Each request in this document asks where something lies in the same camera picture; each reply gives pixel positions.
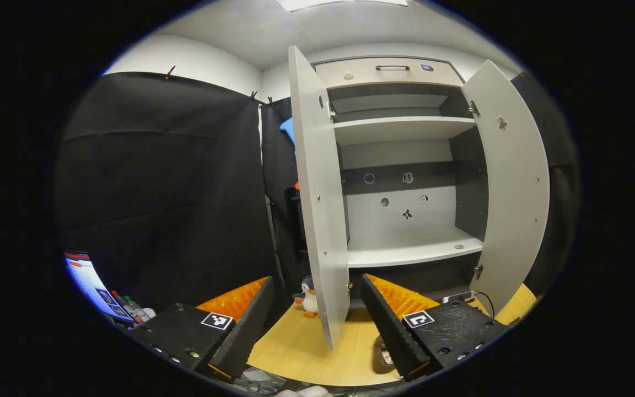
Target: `table surface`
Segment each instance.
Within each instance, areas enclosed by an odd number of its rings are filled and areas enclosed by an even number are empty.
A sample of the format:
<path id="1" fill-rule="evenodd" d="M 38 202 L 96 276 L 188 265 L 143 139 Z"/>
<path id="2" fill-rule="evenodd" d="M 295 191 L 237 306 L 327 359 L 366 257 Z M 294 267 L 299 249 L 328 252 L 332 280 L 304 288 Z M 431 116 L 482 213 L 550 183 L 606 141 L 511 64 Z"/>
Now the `table surface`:
<path id="1" fill-rule="evenodd" d="M 471 302 L 489 315 L 489 301 L 483 297 Z M 523 317 L 536 303 L 536 297 L 524 285 L 496 316 L 502 324 Z M 328 350 L 320 319 L 303 316 L 293 304 L 262 339 L 254 344 L 249 365 L 289 379 L 330 386 L 368 386 L 401 379 L 398 371 L 378 374 L 372 369 L 373 345 L 378 329 L 366 309 L 350 313 L 335 350 Z"/>

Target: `shelf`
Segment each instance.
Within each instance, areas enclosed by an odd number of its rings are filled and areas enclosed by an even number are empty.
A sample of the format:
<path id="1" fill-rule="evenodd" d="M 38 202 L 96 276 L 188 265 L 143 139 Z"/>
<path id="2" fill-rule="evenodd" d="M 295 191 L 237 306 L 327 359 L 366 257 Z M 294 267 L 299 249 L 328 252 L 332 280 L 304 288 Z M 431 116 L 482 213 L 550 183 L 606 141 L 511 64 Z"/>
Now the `shelf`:
<path id="1" fill-rule="evenodd" d="M 482 250 L 483 243 L 455 226 L 423 231 L 400 231 L 380 238 L 352 234 L 347 246 L 350 268 L 373 268 L 416 264 L 472 254 Z"/>
<path id="2" fill-rule="evenodd" d="M 341 146 L 418 139 L 450 139 L 476 125 L 473 119 L 464 117 L 386 117 L 335 123 L 335 137 Z"/>

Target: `cabinet door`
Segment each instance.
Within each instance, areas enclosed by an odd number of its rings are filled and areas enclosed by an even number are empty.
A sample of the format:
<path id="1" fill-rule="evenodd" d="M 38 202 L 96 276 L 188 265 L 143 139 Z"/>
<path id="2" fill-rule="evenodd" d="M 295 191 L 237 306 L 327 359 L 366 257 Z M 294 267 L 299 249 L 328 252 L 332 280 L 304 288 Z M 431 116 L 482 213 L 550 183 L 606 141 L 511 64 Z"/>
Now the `cabinet door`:
<path id="1" fill-rule="evenodd" d="M 496 313 L 509 302 L 536 260 L 547 221 L 550 183 L 540 131 L 511 82 L 486 61 L 462 87 L 487 162 L 489 215 L 470 288 L 491 297 Z"/>
<path id="2" fill-rule="evenodd" d="M 289 48 L 290 103 L 310 273 L 328 349 L 349 308 L 345 202 L 327 90 L 298 48 Z"/>

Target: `monitor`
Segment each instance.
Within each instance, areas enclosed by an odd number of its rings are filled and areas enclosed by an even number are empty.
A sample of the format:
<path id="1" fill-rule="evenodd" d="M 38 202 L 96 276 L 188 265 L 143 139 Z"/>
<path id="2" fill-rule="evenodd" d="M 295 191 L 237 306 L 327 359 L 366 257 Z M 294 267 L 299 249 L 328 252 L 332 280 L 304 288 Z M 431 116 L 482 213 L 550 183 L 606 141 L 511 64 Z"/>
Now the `monitor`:
<path id="1" fill-rule="evenodd" d="M 95 266 L 86 252 L 65 251 L 66 267 L 80 291 L 90 299 L 99 311 L 126 321 L 133 321 L 126 311 L 114 300 L 108 289 L 104 287 L 95 271 Z"/>

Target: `drawer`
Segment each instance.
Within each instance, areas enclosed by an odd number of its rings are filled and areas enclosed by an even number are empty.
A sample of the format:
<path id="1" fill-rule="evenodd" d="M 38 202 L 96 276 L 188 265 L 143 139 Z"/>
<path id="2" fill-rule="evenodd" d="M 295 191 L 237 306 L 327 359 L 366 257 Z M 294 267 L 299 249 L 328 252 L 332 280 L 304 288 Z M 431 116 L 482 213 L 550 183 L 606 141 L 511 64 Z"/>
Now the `drawer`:
<path id="1" fill-rule="evenodd" d="M 449 63 L 416 58 L 354 58 L 318 63 L 315 72 L 327 88 L 379 83 L 419 83 L 461 87 Z"/>

